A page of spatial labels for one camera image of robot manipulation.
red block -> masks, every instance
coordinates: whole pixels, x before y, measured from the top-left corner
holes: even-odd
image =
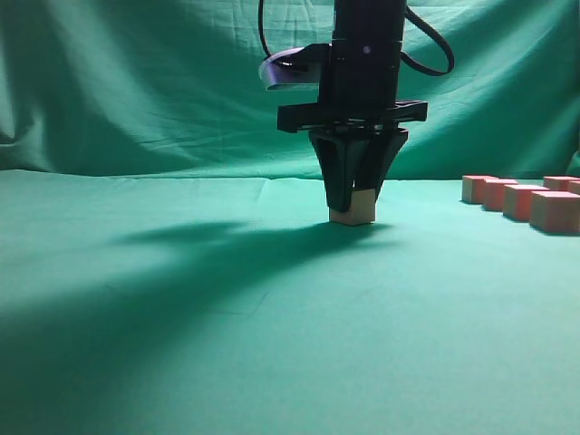
[[[486,179],[497,179],[490,175],[464,175],[461,200],[469,204],[483,204]]]
[[[566,192],[572,181],[580,181],[577,177],[544,177],[544,186],[550,190]]]
[[[580,195],[580,181],[570,181],[568,191]]]
[[[514,179],[486,179],[483,208],[488,211],[503,211],[506,185],[517,184]]]
[[[580,232],[580,195],[560,191],[533,192],[529,223],[547,233]]]
[[[532,208],[532,193],[549,191],[533,184],[506,185],[504,193],[504,216],[520,222],[528,222]]]

cable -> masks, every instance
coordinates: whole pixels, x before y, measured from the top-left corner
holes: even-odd
[[[270,50],[268,49],[268,45],[266,42],[266,36],[264,35],[264,1],[265,0],[258,0],[257,6],[257,26],[258,32],[260,33],[260,42],[262,43],[262,49],[264,50],[264,54],[266,55],[266,59],[272,56]],[[447,71],[437,71],[429,68],[428,66],[423,65],[422,63],[417,62],[415,59],[410,57],[405,52],[401,52],[401,59],[409,65],[413,70],[418,71],[420,73],[424,73],[427,75],[432,76],[441,76],[449,74],[455,68],[455,55],[453,54],[453,50],[451,49],[450,45],[445,38],[441,36],[434,28],[430,25],[425,23],[418,15],[416,15],[408,6],[407,10],[405,11],[405,17],[411,21],[413,24],[417,26],[420,30],[422,30],[428,37],[430,37],[440,48],[443,50],[445,55],[447,56],[447,61],[449,63],[449,67]],[[279,62],[275,62],[280,66],[292,66],[290,64],[283,64]]]
[[[262,43],[262,48],[266,54],[266,59],[272,54],[268,50],[268,45],[266,43],[266,37],[264,36],[264,0],[259,0],[257,4],[257,27],[260,33],[260,42]]]
[[[451,49],[448,42],[445,41],[445,38],[443,38],[443,36],[441,36],[434,28],[425,23],[408,6],[405,16],[409,21],[411,21],[420,30],[422,30],[429,38],[431,38],[441,48],[441,50],[443,50],[443,52],[447,56],[449,66],[447,68],[447,71],[433,70],[432,68],[429,68],[428,66],[425,66],[422,63],[417,62],[415,59],[410,57],[405,52],[401,52],[401,59],[405,63],[407,63],[407,65],[409,65],[413,70],[427,75],[441,76],[449,74],[451,71],[453,71],[453,68],[455,68],[455,55],[453,54],[453,50]]]

green cloth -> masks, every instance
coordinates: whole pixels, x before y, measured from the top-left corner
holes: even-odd
[[[540,178],[577,150],[576,0],[415,0],[457,70],[401,69],[401,99],[430,103],[396,179]],[[257,0],[0,1],[0,169],[83,175],[320,178],[305,134],[265,92]],[[333,1],[266,0],[273,52],[330,41]],[[405,49],[444,67],[412,25]]]
[[[575,433],[580,239],[460,193],[0,172],[0,433]]]

green table surface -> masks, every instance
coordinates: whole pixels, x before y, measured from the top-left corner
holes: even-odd
[[[0,172],[0,434],[578,433],[580,237],[459,197]]]

wooden block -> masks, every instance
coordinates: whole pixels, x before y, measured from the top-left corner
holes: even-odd
[[[376,220],[376,193],[374,188],[355,190],[351,196],[351,207],[345,213],[330,209],[331,222],[357,226],[371,224]]]
[[[566,192],[572,181],[580,181],[577,177],[544,177],[544,186],[550,190]]]
[[[580,180],[570,181],[570,184],[568,184],[568,191],[580,195]]]
[[[549,191],[533,184],[509,184],[504,191],[504,216],[519,222],[528,222],[532,209],[532,192]]]
[[[514,179],[486,179],[483,192],[483,208],[488,211],[503,211],[506,185],[517,184]]]
[[[489,175],[464,175],[461,200],[468,204],[483,204],[486,179],[497,178]]]
[[[553,190],[533,192],[529,223],[547,233],[580,232],[580,195]]]

